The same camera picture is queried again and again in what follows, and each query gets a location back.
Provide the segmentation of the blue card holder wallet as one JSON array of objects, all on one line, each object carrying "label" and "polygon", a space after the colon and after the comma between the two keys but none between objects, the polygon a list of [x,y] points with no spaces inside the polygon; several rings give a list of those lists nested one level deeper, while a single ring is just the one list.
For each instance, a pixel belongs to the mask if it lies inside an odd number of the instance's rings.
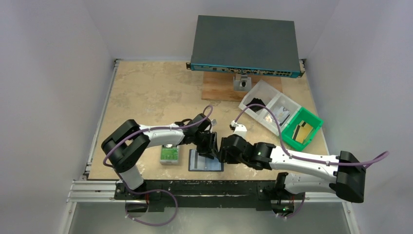
[{"label": "blue card holder wallet", "polygon": [[223,172],[224,164],[219,162],[217,158],[200,156],[196,149],[190,149],[188,170],[192,172]]}]

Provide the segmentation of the white card black stripe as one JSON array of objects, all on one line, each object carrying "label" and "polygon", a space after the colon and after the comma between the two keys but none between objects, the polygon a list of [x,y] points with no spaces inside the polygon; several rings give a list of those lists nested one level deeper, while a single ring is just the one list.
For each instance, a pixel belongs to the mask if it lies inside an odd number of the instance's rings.
[{"label": "white card black stripe", "polygon": [[209,158],[199,156],[196,150],[190,151],[189,170],[190,171],[206,171],[208,169]]}]

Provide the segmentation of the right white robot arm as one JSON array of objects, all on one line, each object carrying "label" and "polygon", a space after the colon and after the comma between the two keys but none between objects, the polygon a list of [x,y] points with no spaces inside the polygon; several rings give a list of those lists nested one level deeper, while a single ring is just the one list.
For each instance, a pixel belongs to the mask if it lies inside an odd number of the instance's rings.
[{"label": "right white robot arm", "polygon": [[322,156],[287,151],[266,142],[251,144],[239,135],[222,138],[219,160],[255,170],[285,170],[283,189],[291,194],[333,193],[353,203],[364,202],[366,168],[350,152]]}]

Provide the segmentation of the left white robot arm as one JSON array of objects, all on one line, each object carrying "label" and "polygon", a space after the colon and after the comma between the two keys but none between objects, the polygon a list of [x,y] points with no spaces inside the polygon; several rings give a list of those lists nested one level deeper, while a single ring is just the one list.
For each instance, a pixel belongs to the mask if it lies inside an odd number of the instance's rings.
[{"label": "left white robot arm", "polygon": [[101,144],[101,149],[126,185],[139,190],[144,184],[136,163],[147,148],[162,145],[196,145],[201,156],[215,158],[218,154],[217,134],[210,130],[211,120],[203,113],[170,125],[139,125],[126,120]]}]

